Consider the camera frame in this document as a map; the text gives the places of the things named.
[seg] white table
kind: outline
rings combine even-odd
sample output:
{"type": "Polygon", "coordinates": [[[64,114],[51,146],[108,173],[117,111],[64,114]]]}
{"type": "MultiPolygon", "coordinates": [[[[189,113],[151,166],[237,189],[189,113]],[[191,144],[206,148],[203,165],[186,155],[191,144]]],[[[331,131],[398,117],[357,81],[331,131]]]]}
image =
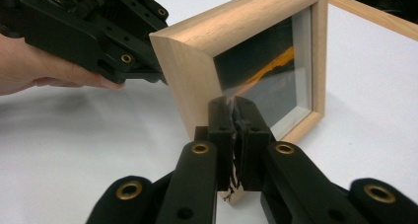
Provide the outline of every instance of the white table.
{"type": "MultiPolygon", "coordinates": [[[[229,0],[157,0],[169,24],[229,0]]],[[[299,145],[336,184],[385,181],[418,202],[418,42],[329,8],[326,116],[299,145]]],[[[170,89],[32,88],[0,98],[0,223],[84,223],[114,181],[152,182],[188,142],[170,89]]],[[[266,223],[259,193],[217,223],[266,223]]]]}

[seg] picture frame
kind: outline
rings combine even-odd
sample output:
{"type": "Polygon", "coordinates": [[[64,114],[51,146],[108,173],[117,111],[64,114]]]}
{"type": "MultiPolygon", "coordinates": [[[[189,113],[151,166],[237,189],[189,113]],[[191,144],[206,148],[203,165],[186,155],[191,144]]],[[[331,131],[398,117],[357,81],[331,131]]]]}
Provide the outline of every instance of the picture frame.
{"type": "Polygon", "coordinates": [[[150,34],[190,139],[209,101],[243,94],[301,139],[324,116],[326,20],[327,0],[233,0],[150,34]]]}

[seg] wooden picture frame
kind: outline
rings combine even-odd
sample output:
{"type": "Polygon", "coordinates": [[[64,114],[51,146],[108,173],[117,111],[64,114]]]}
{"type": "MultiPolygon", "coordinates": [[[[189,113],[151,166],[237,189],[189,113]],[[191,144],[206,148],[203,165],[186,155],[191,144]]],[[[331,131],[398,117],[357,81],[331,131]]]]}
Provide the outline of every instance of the wooden picture frame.
{"type": "MultiPolygon", "coordinates": [[[[289,89],[295,93],[290,100],[285,97],[279,103],[273,102],[274,108],[280,109],[284,103],[292,101],[294,108],[269,126],[277,140],[297,142],[303,137],[324,115],[326,20],[327,0],[234,0],[151,34],[152,45],[174,93],[190,138],[193,139],[196,126],[207,125],[208,102],[225,95],[230,89],[225,88],[225,84],[234,81],[237,75],[244,74],[240,67],[235,66],[248,60],[240,59],[254,54],[259,46],[267,45],[270,38],[278,44],[293,47],[293,58],[283,65],[292,62],[287,66],[287,72],[292,76],[287,78],[294,82],[289,83],[293,85],[289,89]],[[281,37],[274,34],[283,31],[288,32],[281,34],[281,37]],[[227,72],[229,75],[225,77],[220,72],[227,72]]],[[[255,58],[263,61],[264,56],[258,55],[264,54],[270,48],[265,47],[255,58]]],[[[277,52],[277,57],[271,58],[270,55],[263,62],[271,64],[282,54],[285,52],[277,52]]],[[[255,76],[254,84],[266,82],[264,76],[255,76]]],[[[262,95],[264,89],[261,88],[255,94],[262,95]]],[[[274,95],[265,97],[269,100],[272,98],[274,95]]]]}

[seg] skin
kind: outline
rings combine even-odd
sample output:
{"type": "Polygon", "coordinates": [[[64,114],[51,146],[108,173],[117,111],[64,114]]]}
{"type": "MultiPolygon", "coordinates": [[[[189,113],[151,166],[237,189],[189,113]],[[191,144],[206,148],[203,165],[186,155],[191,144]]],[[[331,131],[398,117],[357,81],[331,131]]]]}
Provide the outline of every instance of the skin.
{"type": "Polygon", "coordinates": [[[97,73],[25,43],[0,35],[0,96],[37,86],[121,89],[97,73]]]}

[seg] person's arm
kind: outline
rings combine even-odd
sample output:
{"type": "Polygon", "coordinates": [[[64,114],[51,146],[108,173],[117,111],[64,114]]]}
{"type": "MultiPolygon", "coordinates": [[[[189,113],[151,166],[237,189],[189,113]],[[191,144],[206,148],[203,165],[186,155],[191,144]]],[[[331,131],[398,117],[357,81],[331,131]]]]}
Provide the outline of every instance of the person's arm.
{"type": "Polygon", "coordinates": [[[97,73],[68,62],[25,43],[0,35],[0,96],[32,86],[121,89],[97,73]]]}

